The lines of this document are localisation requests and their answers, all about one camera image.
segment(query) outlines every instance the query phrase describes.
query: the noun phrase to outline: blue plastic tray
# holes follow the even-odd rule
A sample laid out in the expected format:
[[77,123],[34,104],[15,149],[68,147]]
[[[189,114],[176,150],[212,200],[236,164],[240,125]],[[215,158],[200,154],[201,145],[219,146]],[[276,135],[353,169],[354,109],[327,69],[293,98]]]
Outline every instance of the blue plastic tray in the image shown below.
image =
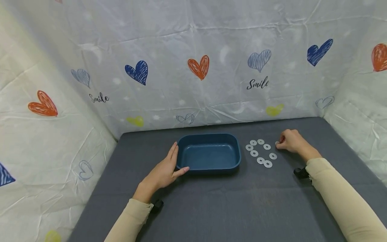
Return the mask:
[[231,134],[198,134],[182,137],[176,167],[189,166],[190,174],[225,174],[241,162],[238,140]]

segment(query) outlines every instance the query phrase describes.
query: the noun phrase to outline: beige sleeve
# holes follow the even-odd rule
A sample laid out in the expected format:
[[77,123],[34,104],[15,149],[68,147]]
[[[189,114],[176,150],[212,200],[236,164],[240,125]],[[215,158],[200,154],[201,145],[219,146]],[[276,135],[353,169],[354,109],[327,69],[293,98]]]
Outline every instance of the beige sleeve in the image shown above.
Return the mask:
[[349,242],[387,241],[378,216],[326,159],[309,160],[306,170]]
[[130,199],[111,228],[105,242],[135,242],[152,208],[153,204]]

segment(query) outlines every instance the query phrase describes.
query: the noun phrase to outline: wrist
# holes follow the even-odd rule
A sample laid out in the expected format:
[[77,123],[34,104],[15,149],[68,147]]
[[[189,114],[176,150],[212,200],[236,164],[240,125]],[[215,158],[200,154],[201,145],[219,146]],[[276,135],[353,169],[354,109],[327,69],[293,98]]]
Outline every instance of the wrist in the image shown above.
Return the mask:
[[304,162],[308,162],[310,159],[315,159],[315,158],[322,158],[321,154],[318,152],[317,149],[315,149],[313,146],[310,144],[307,144],[303,146],[299,151],[298,154],[302,157]]
[[133,199],[149,204],[151,203],[151,198],[156,191],[156,187],[152,183],[148,182],[145,178],[137,186],[137,189],[133,195]]

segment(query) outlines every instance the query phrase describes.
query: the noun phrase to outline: white fabric backdrop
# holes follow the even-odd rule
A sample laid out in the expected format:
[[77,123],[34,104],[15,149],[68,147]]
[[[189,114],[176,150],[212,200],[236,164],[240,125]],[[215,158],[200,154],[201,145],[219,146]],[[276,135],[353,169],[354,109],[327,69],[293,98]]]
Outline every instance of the white fabric backdrop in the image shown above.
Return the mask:
[[131,131],[326,114],[386,181],[383,1],[0,0],[0,233],[65,241]]

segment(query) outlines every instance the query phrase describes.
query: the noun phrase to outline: yellow heart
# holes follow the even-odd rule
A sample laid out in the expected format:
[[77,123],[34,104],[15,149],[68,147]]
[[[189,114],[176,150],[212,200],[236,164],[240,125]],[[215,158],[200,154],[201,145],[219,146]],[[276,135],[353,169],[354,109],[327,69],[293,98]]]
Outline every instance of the yellow heart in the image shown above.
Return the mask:
[[142,127],[144,126],[144,119],[141,117],[141,116],[137,116],[135,118],[132,118],[132,117],[127,117],[126,120],[131,123],[131,124],[134,124],[138,127]]
[[280,105],[278,105],[276,107],[268,106],[266,108],[266,113],[269,116],[275,117],[275,116],[277,116],[282,111],[283,108],[284,108],[283,104],[280,104]]
[[60,241],[61,241],[60,235],[55,230],[50,230],[46,234],[45,242],[60,242]]

